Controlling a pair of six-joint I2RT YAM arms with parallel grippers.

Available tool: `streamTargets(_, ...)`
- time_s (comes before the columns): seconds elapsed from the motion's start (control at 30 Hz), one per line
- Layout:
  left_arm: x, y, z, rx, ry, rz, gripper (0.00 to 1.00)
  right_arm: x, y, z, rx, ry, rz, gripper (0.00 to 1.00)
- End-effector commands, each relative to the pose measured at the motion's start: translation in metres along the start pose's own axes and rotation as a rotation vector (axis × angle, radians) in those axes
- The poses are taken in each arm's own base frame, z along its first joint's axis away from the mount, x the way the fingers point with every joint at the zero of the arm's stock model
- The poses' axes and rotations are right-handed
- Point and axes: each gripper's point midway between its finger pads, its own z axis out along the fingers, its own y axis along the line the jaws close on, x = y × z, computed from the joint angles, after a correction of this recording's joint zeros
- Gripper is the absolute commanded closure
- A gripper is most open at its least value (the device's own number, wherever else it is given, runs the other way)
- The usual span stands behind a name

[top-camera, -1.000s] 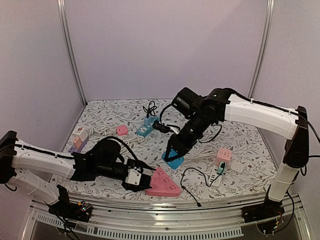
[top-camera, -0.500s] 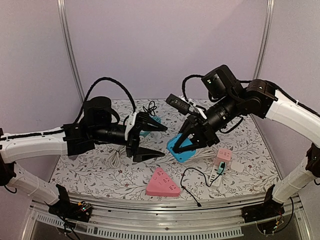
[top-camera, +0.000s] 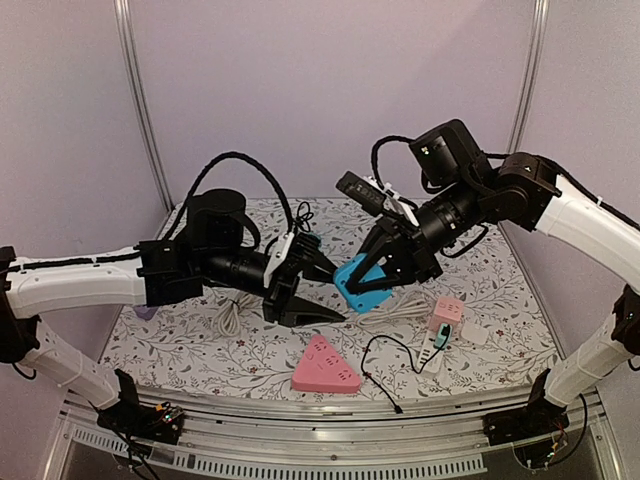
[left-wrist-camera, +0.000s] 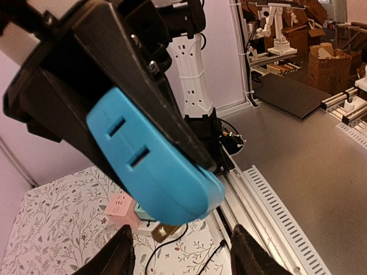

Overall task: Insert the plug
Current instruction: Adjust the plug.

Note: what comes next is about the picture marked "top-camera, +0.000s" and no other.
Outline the pink cube socket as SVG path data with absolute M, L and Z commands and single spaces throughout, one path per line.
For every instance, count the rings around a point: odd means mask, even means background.
M 442 324 L 449 325 L 455 330 L 461 323 L 464 313 L 464 302 L 448 296 L 440 296 L 429 322 L 429 329 L 436 332 Z

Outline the pink power strip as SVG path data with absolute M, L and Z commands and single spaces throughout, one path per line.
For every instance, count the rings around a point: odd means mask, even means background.
M 322 335 L 311 338 L 291 378 L 299 392 L 356 394 L 360 386 L 359 374 Z

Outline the teal power strip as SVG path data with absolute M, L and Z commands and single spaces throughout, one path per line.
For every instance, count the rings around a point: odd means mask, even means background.
M 312 251 L 319 250 L 321 246 L 321 239 L 312 232 L 303 232 L 300 241 L 306 248 Z

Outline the teal small adapter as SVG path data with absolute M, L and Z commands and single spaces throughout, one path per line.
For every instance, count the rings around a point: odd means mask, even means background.
M 449 324 L 442 323 L 436 333 L 435 340 L 433 342 L 436 350 L 443 350 L 446 348 L 449 339 L 451 337 L 452 327 Z

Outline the purple power strip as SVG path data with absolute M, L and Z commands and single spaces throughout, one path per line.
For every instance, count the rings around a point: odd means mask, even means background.
M 133 310 L 139 319 L 149 321 L 155 316 L 158 308 L 148 306 L 135 306 Z

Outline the white power strip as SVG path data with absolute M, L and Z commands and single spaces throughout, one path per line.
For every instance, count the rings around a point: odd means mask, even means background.
M 435 334 L 427 332 L 418 357 L 417 369 L 428 378 L 434 378 L 439 373 L 446 353 L 446 349 L 439 350 L 435 346 L 435 340 Z

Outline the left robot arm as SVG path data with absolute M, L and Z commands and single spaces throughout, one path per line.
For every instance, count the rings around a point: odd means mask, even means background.
M 335 323 L 341 315 L 299 298 L 301 279 L 329 283 L 334 264 L 317 236 L 292 215 L 267 252 L 246 198 L 226 188 L 191 188 L 163 237 L 100 255 L 58 259 L 1 250 L 1 360 L 25 378 L 43 374 L 84 398 L 97 422 L 126 442 L 174 445 L 184 424 L 180 407 L 143 405 L 133 378 L 106 370 L 63 341 L 43 321 L 48 312 L 101 305 L 160 307 L 222 287 L 257 296 L 267 322 L 285 327 Z

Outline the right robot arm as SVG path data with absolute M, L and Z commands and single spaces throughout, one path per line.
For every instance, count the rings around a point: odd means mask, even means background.
M 397 286 L 440 276 L 439 257 L 471 228 L 512 223 L 557 240 L 619 277 L 624 287 L 600 328 L 535 379 L 527 403 L 485 416 L 491 445 L 551 433 L 568 424 L 568 406 L 639 354 L 639 227 L 536 154 L 489 154 L 458 119 L 408 141 L 431 199 L 406 203 L 379 177 L 347 172 L 340 192 L 375 218 L 357 257 L 334 282 L 350 307 L 367 312 Z

